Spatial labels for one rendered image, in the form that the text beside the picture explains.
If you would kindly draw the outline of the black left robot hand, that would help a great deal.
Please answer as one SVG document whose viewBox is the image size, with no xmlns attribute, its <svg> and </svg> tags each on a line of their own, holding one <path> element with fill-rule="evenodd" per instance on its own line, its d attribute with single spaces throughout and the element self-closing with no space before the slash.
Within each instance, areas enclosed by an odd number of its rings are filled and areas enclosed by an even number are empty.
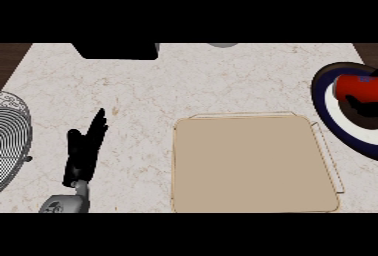
<svg viewBox="0 0 378 256">
<path fill-rule="evenodd" d="M 100 108 L 91 120 L 87 133 L 83 134 L 77 129 L 71 129 L 66 133 L 68 160 L 62 181 L 63 186 L 74 187 L 75 182 L 88 182 L 91 180 L 106 131 L 105 109 Z"/>
</svg>

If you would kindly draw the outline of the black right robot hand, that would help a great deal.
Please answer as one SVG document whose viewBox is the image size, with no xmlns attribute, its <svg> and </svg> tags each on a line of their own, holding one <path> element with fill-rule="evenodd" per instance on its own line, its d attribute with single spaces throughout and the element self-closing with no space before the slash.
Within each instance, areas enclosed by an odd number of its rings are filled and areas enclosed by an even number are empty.
<svg viewBox="0 0 378 256">
<path fill-rule="evenodd" d="M 378 117 L 378 102 L 360 102 L 351 95 L 345 96 L 351 108 L 357 111 L 357 114 L 363 117 Z"/>
</svg>

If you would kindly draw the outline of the red can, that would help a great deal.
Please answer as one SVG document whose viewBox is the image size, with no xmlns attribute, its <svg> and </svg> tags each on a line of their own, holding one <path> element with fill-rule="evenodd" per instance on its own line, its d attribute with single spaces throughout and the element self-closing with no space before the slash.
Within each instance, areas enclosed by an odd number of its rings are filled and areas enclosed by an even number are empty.
<svg viewBox="0 0 378 256">
<path fill-rule="evenodd" d="M 334 97 L 345 102 L 351 95 L 362 103 L 378 102 L 378 77 L 365 75 L 339 75 L 334 80 Z"/>
</svg>

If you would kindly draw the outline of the navy rimmed white plate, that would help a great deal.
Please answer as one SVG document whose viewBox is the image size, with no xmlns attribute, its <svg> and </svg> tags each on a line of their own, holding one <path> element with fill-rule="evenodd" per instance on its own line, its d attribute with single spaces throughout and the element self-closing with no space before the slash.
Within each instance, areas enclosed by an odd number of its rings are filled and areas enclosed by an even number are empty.
<svg viewBox="0 0 378 256">
<path fill-rule="evenodd" d="M 341 142 L 363 156 L 378 161 L 378 130 L 359 127 L 342 114 L 332 95 L 332 83 L 341 74 L 369 76 L 375 69 L 353 62 L 323 66 L 311 79 L 311 101 L 323 124 Z"/>
</svg>

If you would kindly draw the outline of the tan rectangular tray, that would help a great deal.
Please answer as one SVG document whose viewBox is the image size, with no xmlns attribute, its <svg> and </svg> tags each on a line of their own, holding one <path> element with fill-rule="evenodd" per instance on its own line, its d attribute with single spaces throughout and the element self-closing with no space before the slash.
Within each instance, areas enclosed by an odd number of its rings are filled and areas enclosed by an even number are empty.
<svg viewBox="0 0 378 256">
<path fill-rule="evenodd" d="M 192 117 L 177 121 L 174 212 L 332 212 L 338 208 L 337 186 L 306 117 Z"/>
</svg>

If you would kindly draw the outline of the black appliance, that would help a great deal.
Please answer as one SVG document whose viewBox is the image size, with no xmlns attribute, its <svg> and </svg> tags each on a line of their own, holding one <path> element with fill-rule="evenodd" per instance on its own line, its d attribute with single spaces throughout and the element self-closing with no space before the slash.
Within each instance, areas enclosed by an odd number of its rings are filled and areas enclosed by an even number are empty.
<svg viewBox="0 0 378 256">
<path fill-rule="evenodd" d="M 74 43 L 80 55 L 86 59 L 155 60 L 158 43 Z"/>
</svg>

